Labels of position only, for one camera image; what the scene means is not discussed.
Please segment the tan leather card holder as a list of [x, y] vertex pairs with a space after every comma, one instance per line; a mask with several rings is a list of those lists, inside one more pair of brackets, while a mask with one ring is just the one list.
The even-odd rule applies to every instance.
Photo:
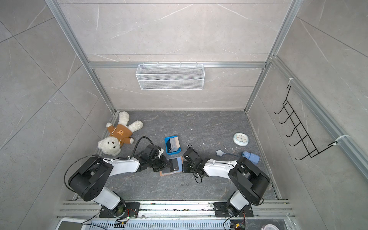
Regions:
[[166, 176], [166, 175], [172, 175], [172, 174], [175, 174], [175, 173], [177, 173], [177, 172], [170, 172], [170, 168], [167, 168], [167, 169], [165, 169], [165, 170], [162, 170], [162, 171], [160, 171], [160, 176]]

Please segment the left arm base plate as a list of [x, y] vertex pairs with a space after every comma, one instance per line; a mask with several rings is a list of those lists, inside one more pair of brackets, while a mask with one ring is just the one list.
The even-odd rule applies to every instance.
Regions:
[[114, 209], [102, 206], [99, 218], [133, 218], [137, 217], [140, 210], [140, 202], [127, 202], [118, 204]]

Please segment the black VIP credit card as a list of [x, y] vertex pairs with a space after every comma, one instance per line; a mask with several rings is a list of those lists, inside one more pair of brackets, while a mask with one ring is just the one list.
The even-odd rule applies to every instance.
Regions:
[[182, 157], [172, 158], [169, 160], [169, 162], [171, 163], [170, 172], [179, 173], [183, 171], [183, 158]]

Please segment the blue card box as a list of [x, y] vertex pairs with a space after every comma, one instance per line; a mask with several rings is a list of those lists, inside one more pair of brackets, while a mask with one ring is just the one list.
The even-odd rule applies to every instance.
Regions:
[[181, 152], [178, 136], [166, 137], [164, 141], [166, 152], [168, 155], [174, 155]]

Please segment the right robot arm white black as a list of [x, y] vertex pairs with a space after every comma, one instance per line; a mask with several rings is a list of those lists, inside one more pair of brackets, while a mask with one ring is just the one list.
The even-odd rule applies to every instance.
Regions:
[[191, 173], [198, 184], [204, 177], [221, 177], [231, 180], [237, 190], [228, 199], [226, 210], [232, 216], [240, 214], [247, 205], [259, 206], [264, 202], [264, 193], [270, 178], [245, 157], [225, 162], [203, 159], [193, 147], [184, 154], [183, 172]]

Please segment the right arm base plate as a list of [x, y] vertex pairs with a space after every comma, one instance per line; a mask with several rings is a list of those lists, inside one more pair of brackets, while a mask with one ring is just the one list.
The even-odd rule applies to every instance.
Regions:
[[241, 210], [233, 207], [229, 202], [215, 202], [213, 203], [213, 210], [217, 218], [224, 217], [254, 217], [253, 209], [250, 204], [244, 206]]

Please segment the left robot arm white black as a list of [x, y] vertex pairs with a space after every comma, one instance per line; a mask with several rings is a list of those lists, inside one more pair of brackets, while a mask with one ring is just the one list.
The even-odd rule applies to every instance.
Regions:
[[64, 175], [63, 182], [67, 189], [78, 194], [84, 201], [93, 201], [109, 210], [113, 216], [120, 217], [126, 209], [125, 201], [116, 192], [105, 187], [108, 178], [141, 172], [147, 168], [154, 172], [170, 168], [172, 164], [163, 152], [164, 149], [143, 136], [139, 138], [129, 157], [109, 159], [97, 154], [82, 157], [86, 159], [84, 164], [68, 180]]

